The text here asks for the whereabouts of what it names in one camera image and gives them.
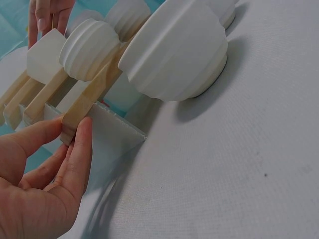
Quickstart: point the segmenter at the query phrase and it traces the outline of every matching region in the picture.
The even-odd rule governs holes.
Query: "white fabric surface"
[[[318,10],[240,0],[220,78],[159,109],[88,238],[319,238]]]

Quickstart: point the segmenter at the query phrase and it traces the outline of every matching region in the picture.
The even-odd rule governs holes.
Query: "wooden slat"
[[[26,126],[43,120],[45,103],[50,101],[54,95],[58,93],[67,79],[67,73],[61,68],[53,79],[43,87],[23,113],[23,121]]]
[[[27,107],[34,97],[44,87],[44,84],[29,78],[29,80],[21,87],[17,94],[8,103],[3,111],[6,123],[15,130],[22,121],[22,115],[19,105]]]
[[[14,81],[14,83],[9,87],[9,89],[0,98],[0,126],[5,123],[3,116],[4,108],[16,93],[21,89],[21,87],[28,81],[29,77],[26,74],[26,70]]]
[[[66,145],[70,145],[72,142],[79,123],[90,111],[93,104],[110,90],[122,74],[122,71],[118,68],[118,63],[128,45],[129,43],[126,43],[115,54],[110,63],[103,67],[64,115],[61,141]]]

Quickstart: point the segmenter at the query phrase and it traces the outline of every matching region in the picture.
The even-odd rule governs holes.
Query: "fingernail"
[[[40,18],[38,20],[38,30],[39,31],[44,31],[45,28],[46,28],[45,19],[44,18]]]

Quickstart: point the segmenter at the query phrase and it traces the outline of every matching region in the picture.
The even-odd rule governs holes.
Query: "hand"
[[[91,119],[81,121],[71,146],[23,175],[27,158],[60,133],[54,119],[0,137],[0,238],[57,238],[73,226],[90,173]]]
[[[38,32],[44,36],[53,27],[64,35],[74,3],[75,0],[30,0],[29,48],[36,43]]]

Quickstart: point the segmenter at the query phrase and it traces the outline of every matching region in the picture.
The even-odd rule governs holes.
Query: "white ceramic bowl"
[[[59,61],[72,78],[91,81],[119,47],[118,35],[108,23],[88,19],[66,40]]]
[[[204,92],[226,64],[218,17],[198,0],[166,0],[123,54],[119,68],[139,92],[183,101]]]
[[[68,38],[78,27],[78,25],[90,18],[96,21],[103,21],[103,16],[99,12],[93,10],[84,10],[70,23],[70,26],[65,31],[65,37]]]
[[[203,0],[218,16],[220,24],[227,29],[235,18],[237,0]]]
[[[105,22],[115,29],[121,42],[126,42],[132,31],[150,14],[151,10],[143,0],[118,0],[105,17]]]

